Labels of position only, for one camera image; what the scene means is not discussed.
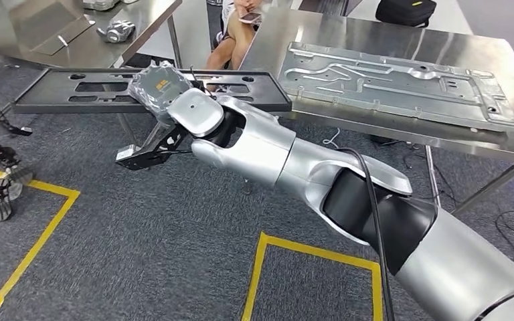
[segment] hand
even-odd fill
[[[234,7],[238,12],[239,17],[243,17],[247,14],[249,6],[249,0],[234,0]]]
[[[261,0],[247,0],[247,2],[248,2],[247,9],[249,11],[253,11],[253,10],[255,10],[255,8],[259,8],[259,6],[261,5]]]

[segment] white wall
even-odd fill
[[[174,24],[183,67],[203,68],[210,54],[205,0],[183,0],[174,12]],[[139,53],[174,58],[168,23],[164,22]]]

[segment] stainless steel table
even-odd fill
[[[58,67],[119,67],[168,20],[176,60],[180,62],[172,14],[182,0],[139,0],[130,5],[121,2],[108,11],[83,9],[81,0],[19,2],[22,4],[10,8],[5,1],[0,0],[0,56]],[[82,15],[88,21],[95,21],[95,25],[77,35],[69,42],[68,47],[63,47],[52,55],[34,49],[31,34],[45,39],[52,34],[46,31],[50,21],[57,19],[69,23]],[[124,43],[104,43],[100,39],[96,28],[107,26],[114,17],[127,19],[136,25],[131,40]]]
[[[240,69],[266,70],[279,75],[291,41],[490,71],[514,110],[514,52],[503,39],[271,8]],[[416,118],[305,98],[292,99],[292,116],[296,118],[514,163],[514,132],[473,132],[469,128]],[[513,177],[514,165],[456,211],[466,209]]]

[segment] yellow floor tape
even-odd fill
[[[373,319],[383,320],[383,301],[381,300],[381,272],[379,270],[378,263],[358,257],[344,255],[342,253],[328,251],[327,249],[300,244],[275,236],[269,236],[261,232],[259,243],[257,244],[257,251],[255,253],[255,262],[253,264],[253,273],[251,275],[251,282],[249,284],[249,290],[247,293],[247,301],[243,311],[243,321],[251,320],[251,313],[253,313],[253,305],[255,303],[255,296],[257,294],[257,287],[259,284],[259,278],[261,276],[261,269],[263,267],[263,260],[265,258],[265,250],[267,245],[275,245],[284,249],[315,255],[324,259],[331,259],[340,263],[345,263],[370,270],[371,293],[373,294]]]
[[[24,271],[28,268],[34,257],[38,254],[40,249],[44,246],[44,243],[48,240],[54,229],[58,226],[60,221],[64,218],[64,215],[68,212],[70,207],[74,204],[78,196],[80,196],[79,191],[75,191],[73,189],[67,189],[65,187],[32,180],[28,186],[33,187],[35,189],[39,189],[42,191],[51,192],[54,194],[59,194],[67,197],[66,201],[60,207],[60,210],[54,218],[48,223],[48,226],[44,229],[44,232],[40,235],[36,243],[32,246],[32,248],[28,251],[27,255],[23,258],[19,266],[15,269],[13,274],[9,277],[9,279],[5,282],[5,285],[0,289],[0,307],[3,304],[5,296],[11,291],[13,286],[19,281],[20,277],[23,275]]]

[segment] embossed metal sheet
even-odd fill
[[[514,130],[514,113],[490,72],[291,42],[279,80],[296,99]]]

